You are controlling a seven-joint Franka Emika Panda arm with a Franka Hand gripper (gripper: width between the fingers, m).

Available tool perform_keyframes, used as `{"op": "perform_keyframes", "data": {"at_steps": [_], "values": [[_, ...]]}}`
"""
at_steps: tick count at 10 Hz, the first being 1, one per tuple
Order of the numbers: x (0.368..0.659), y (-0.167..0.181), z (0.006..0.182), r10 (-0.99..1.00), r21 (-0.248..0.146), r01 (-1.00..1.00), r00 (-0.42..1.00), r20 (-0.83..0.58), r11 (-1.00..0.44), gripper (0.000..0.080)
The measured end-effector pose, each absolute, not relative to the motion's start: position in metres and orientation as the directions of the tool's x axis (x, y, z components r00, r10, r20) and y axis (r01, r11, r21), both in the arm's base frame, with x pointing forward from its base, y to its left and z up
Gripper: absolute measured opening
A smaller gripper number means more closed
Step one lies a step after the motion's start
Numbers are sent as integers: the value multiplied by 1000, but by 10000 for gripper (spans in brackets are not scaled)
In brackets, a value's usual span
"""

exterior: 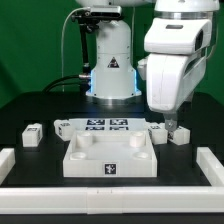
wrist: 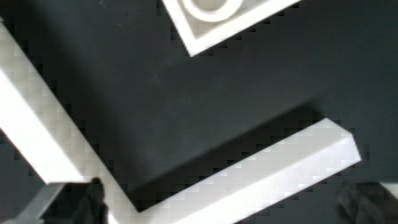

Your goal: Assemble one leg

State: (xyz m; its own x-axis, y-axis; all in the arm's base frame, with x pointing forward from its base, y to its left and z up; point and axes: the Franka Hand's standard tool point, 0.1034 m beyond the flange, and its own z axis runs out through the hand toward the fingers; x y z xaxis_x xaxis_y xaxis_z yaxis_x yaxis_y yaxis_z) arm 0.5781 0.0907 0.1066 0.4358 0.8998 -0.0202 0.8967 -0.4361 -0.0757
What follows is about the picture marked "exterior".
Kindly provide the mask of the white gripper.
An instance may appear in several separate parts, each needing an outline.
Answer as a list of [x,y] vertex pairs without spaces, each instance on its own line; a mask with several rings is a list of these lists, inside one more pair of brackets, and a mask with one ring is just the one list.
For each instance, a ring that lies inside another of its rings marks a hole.
[[151,53],[140,60],[138,72],[146,81],[147,103],[151,111],[165,114],[165,129],[177,129],[175,113],[203,79],[206,57]]

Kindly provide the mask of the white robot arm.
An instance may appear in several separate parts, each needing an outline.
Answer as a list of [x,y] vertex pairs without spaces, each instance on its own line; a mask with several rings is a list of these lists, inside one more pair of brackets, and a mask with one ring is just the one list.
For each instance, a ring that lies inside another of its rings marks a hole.
[[147,103],[164,115],[165,128],[177,128],[177,111],[202,80],[207,48],[216,34],[219,0],[76,0],[83,24],[96,32],[97,62],[88,96],[124,100],[135,96],[130,62],[131,31],[121,18],[124,7],[155,5],[156,17],[144,37],[148,56],[138,64],[146,79]]

